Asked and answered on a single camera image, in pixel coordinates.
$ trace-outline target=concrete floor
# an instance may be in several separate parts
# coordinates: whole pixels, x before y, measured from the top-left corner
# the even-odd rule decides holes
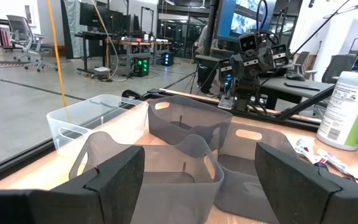
[[[0,49],[0,60],[13,61],[13,56],[20,54],[20,51],[2,53]],[[195,70],[195,65],[176,59],[177,64],[171,67],[150,66],[148,77],[111,83],[93,81],[77,74],[76,68],[83,67],[81,60],[63,60],[65,93],[78,98],[91,98],[100,94],[120,96],[124,90],[143,94],[151,88],[163,88]],[[88,66],[101,66],[101,60],[92,59]],[[123,80],[120,77],[123,74],[125,70],[119,68],[113,80]],[[46,114],[63,107],[60,95],[18,84],[60,93],[58,75],[53,68],[45,67],[44,71],[37,72],[35,67],[28,70],[23,67],[0,67],[0,161],[49,139]],[[79,102],[69,97],[66,99],[69,105]]]

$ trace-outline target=white lid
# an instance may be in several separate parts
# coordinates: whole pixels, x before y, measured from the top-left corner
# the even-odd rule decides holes
[[[358,72],[342,72],[340,78],[358,80]]]

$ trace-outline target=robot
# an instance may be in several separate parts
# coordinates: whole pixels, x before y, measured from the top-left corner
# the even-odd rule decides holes
[[[260,106],[260,74],[272,72],[272,76],[289,63],[285,44],[280,44],[277,35],[267,30],[251,32],[239,37],[240,53],[231,56],[230,65],[221,69],[224,80],[224,95],[220,105],[226,109],[248,111],[249,106],[257,113]]]

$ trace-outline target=white wall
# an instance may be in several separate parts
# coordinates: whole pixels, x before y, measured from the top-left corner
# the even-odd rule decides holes
[[[313,66],[313,70],[318,71],[316,81],[323,77],[331,56],[349,53],[352,41],[358,37],[358,9],[336,15],[329,23],[329,30]]]
[[[35,27],[31,27],[32,32],[40,33],[41,29],[37,0],[0,0],[0,19],[7,19],[6,15],[25,16],[25,4],[32,6],[32,17],[35,22]]]
[[[53,44],[52,25],[50,23],[49,9],[47,0],[37,0],[38,13],[40,20],[40,33],[46,38],[42,41],[44,44]],[[65,45],[65,36],[63,34],[62,6],[60,0],[51,0],[53,19],[55,21],[56,38],[58,45]]]
[[[333,13],[339,8],[341,1],[315,1],[309,8],[309,0],[304,0],[301,5],[300,15],[296,22],[290,50],[294,52],[326,19],[324,16]],[[356,4],[358,0],[352,0],[342,9]],[[354,38],[358,37],[358,9],[334,16],[299,52],[309,51],[316,54],[321,41],[313,70],[317,70],[315,78],[321,80],[332,55],[348,54]]]
[[[303,0],[302,2],[291,41],[291,52],[296,51],[298,47],[310,37],[310,35],[325,21],[323,16],[333,8],[331,1],[315,1],[312,8],[309,8],[309,2],[309,0]],[[324,42],[328,27],[329,24],[326,24],[304,47],[302,47],[299,52],[308,51],[310,54],[316,55],[320,41],[322,41],[322,44]]]

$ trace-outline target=black desk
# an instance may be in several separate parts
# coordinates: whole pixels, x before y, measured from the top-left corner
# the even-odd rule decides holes
[[[264,80],[266,80],[266,78],[261,78],[260,82],[262,83]],[[284,83],[292,85],[304,85],[312,88],[317,88],[320,91],[289,87],[284,85]],[[301,103],[303,97],[311,98],[332,85],[333,84],[316,82],[311,80],[305,80],[304,82],[302,82],[297,80],[289,80],[285,77],[274,77],[260,87],[260,93],[266,94],[268,96],[266,108],[274,110],[276,107],[277,99],[282,99],[291,103],[298,104]]]
[[[13,51],[14,49],[21,49],[20,47],[16,47],[16,45],[14,43],[12,43],[12,46],[4,46],[3,43],[3,39],[2,39],[2,32],[1,32],[1,25],[5,25],[5,26],[9,26],[9,30],[12,32],[11,27],[9,25],[9,22],[7,19],[0,19],[0,47],[2,47],[4,50],[11,50]]]
[[[225,72],[231,70],[230,63],[227,59],[214,58],[211,56],[205,55],[196,55],[196,60],[198,63],[208,67],[208,68],[218,68],[219,72]],[[262,83],[266,78],[260,78],[260,82]],[[331,86],[331,84],[314,82],[310,80],[306,80],[305,82],[289,80],[285,77],[273,77],[266,83],[264,83],[259,90],[260,94],[267,95],[267,102],[265,107],[267,109],[274,110],[276,107],[277,99],[283,99],[285,101],[289,101],[292,103],[301,103],[303,97],[311,98],[312,96],[319,93],[319,91],[312,90],[304,90],[301,88],[293,88],[289,86],[285,86],[284,83],[289,84],[299,84],[306,85],[313,88],[318,88],[320,91],[323,91]]]
[[[81,37],[83,43],[83,61],[84,61],[84,68],[77,68],[78,72],[85,72],[89,74],[94,74],[94,72],[88,70],[88,56],[86,55],[86,40],[103,40],[103,54],[102,54],[102,65],[106,66],[106,33],[102,32],[79,32],[74,35],[75,37]]]

